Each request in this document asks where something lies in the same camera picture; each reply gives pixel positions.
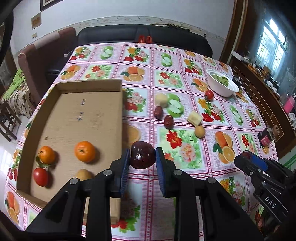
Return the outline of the dark plum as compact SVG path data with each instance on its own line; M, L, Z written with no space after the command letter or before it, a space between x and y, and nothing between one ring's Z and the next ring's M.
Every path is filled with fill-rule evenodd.
M130 148L130 165L135 169L146 169L151 167L156 161L156 151L147 142L134 142Z

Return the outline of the yellow longan fruit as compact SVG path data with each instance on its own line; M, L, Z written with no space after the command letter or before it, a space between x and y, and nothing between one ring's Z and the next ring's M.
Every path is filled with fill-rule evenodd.
M80 181L85 181L85 180L92 179L94 176L90 171L86 169L80 169L76 173L75 177L78 178Z

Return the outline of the orange mandarin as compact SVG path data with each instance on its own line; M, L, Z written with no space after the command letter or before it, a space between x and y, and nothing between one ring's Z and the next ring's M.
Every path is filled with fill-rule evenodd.
M95 159L96 150L90 142L81 141L75 146L74 154L79 161L89 163Z

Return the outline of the red jujube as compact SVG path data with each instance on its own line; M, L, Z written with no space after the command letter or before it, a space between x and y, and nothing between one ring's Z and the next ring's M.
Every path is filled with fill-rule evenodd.
M163 112L163 108L161 106L157 106L155 109L154 109L154 117L157 119L157 120L161 120L163 118L163 115L164 115L164 112Z
M173 128L173 126L174 126L174 119L173 119L173 117L170 114L168 114L168 115L165 116L165 118L164 118L164 126L168 130L171 130Z

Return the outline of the brown kiwi fruit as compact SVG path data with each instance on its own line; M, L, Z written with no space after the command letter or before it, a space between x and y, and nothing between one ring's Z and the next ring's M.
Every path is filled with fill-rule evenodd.
M202 125L198 125L195 127L194 133L197 138L203 138L205 136L205 129Z

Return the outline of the pale sugarcane chunk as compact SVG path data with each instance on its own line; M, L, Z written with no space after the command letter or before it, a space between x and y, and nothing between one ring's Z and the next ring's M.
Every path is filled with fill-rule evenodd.
M187 117L187 121L191 123L194 127L200 125L202 120L203 120L203 116L201 116L194 110Z
M168 97L163 93L157 93L154 96L154 104L155 106L166 108L168 106Z

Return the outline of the mandarin with leaf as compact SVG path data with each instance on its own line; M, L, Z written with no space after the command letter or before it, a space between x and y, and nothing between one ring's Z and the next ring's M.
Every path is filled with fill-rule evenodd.
M49 146L43 146L35 157L36 166L40 168L48 168L56 164L56 153Z

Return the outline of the red tomato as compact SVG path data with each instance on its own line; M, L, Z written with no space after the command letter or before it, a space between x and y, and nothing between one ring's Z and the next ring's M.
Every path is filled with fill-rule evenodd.
M44 168L36 168L33 171L33 178L37 185L45 187L48 184L48 172Z
M213 98L214 98L214 93L213 91L211 90L207 90L204 94L204 98L207 100L207 101L212 101Z

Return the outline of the dark jar with cork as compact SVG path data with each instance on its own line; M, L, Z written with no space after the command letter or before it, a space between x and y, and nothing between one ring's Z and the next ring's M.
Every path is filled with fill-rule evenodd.
M259 132L257 137L261 147L267 147L280 134L280 129L277 125L272 128L267 126L262 132Z

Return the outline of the cardboard tray box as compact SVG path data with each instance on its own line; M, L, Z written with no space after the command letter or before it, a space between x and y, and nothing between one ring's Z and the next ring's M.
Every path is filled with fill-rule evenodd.
M17 192L32 204L44 207L80 169L97 174L108 169L122 150L122 83L119 79L60 82L53 85L31 116L24 133ZM88 141L95 159L79 161L75 146ZM43 146L56 153L49 168L47 187L33 179L35 157Z

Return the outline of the wooden sideboard cabinet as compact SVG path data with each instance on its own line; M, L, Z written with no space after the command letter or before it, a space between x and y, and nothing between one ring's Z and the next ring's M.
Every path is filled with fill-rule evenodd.
M236 57L230 60L234 75L240 77L244 90L258 107L263 121L270 127L277 125L280 134L276 137L277 155L282 158L295 146L295 132L287 114L272 90L266 86L263 78L252 71Z

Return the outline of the pink container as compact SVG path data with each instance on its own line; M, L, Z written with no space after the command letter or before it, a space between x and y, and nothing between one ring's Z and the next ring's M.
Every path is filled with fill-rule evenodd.
M295 97L290 96L283 106L283 109L286 114L289 114L292 111L294 104L295 104Z

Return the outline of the floral fruit print tablecloth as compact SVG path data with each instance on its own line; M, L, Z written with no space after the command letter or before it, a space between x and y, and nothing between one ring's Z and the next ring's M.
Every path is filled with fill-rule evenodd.
M74 80L122 80L123 148L138 140L162 147L165 157L192 177L217 178L256 222L255 214L263 208L253 196L250 177L234 166L234 157L244 150L276 161L278 157L273 142L259 147L257 134L266 125L244 91L229 98L215 94L211 102L204 99L205 92L211 90L207 69L233 77L230 66L174 47L111 43L79 46L62 67L48 90ZM152 113L157 93L168 97L163 111L174 119L172 130L165 129L164 120L157 120ZM194 127L187 121L193 110L203 116L202 139L194 135ZM41 211L16 192L24 133L14 153L4 196L6 216L20 229L27 228ZM143 170L130 167L122 217L111 225L113 240L173 240L176 199L161 195L155 165Z

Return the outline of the small black cup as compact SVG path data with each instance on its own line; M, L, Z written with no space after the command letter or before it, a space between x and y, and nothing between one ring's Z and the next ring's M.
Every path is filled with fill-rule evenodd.
M233 76L232 81L240 88L242 86L242 82L239 77Z

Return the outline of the white bowl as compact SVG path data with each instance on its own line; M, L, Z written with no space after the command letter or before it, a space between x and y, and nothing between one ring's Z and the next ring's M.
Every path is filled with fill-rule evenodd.
M230 97L232 94L234 94L235 92L239 91L238 86L231 80L230 77L214 70L214 69L207 69L206 71L207 73L207 81L208 81L208 85L209 87L217 94L219 94L222 97ZM219 76L224 76L226 78L228 78L229 80L229 85L226 87L223 84L219 83L218 81L216 81L211 74L215 73Z

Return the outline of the green vegetables in bowl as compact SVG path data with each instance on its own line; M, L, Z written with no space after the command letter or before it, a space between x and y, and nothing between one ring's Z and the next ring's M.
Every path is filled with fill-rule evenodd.
M212 73L211 76L218 81L219 83L223 84L224 86L228 86L229 85L229 80L228 78L224 77L224 76L219 76L215 73Z

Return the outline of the wooden stool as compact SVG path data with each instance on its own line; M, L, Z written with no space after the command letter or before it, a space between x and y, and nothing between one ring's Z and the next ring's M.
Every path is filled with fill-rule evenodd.
M16 135L14 134L14 129L16 125L21 125L22 122L16 115L16 113L12 110L9 106L8 102L5 101L1 103L1 135L8 141L17 139Z

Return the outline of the green patterned bedding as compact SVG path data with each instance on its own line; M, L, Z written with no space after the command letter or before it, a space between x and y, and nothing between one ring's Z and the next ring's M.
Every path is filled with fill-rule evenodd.
M30 119L33 114L36 104L21 69L17 70L11 85L2 95L1 103L4 102L7 102L18 116L23 115Z

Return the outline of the red item on sofa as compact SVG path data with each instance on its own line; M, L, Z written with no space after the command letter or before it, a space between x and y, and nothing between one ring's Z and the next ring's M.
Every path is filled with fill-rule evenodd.
M140 35L138 38L139 43L147 43L147 44L152 44L152 37L151 36L144 36Z

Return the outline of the black leather sofa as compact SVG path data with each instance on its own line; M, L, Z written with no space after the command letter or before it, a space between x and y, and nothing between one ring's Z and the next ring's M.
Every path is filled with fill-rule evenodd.
M125 24L88 27L79 32L76 46L111 42L160 44L189 50L207 57L213 56L213 50L205 37L174 25L164 27Z

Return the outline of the framed wall painting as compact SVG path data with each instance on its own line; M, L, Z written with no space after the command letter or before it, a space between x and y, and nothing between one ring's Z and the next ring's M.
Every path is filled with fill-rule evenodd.
M40 0L40 11L44 11L62 0Z

